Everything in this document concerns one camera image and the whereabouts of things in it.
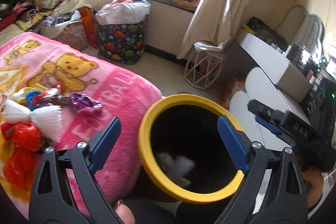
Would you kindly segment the person's left hand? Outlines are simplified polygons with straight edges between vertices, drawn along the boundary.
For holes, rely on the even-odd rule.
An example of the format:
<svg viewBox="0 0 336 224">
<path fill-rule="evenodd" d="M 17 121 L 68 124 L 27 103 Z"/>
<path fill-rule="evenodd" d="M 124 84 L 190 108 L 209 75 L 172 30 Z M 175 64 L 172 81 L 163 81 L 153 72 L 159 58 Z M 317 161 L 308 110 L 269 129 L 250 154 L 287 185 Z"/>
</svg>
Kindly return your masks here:
<svg viewBox="0 0 336 224">
<path fill-rule="evenodd" d="M 135 218 L 131 210 L 124 204 L 123 200 L 118 200 L 114 206 L 114 211 L 125 224 L 135 224 Z"/>
</svg>

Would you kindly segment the person's right hand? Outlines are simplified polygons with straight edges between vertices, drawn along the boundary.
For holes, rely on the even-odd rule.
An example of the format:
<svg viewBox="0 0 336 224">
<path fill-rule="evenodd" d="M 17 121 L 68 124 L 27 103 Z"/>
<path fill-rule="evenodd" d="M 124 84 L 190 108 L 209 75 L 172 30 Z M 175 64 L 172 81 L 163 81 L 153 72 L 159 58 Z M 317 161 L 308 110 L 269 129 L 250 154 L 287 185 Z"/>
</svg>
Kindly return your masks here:
<svg viewBox="0 0 336 224">
<path fill-rule="evenodd" d="M 302 169 L 301 175 L 304 181 L 310 184 L 307 191 L 307 208 L 314 207 L 322 197 L 324 178 L 321 171 L 316 167 Z"/>
</svg>

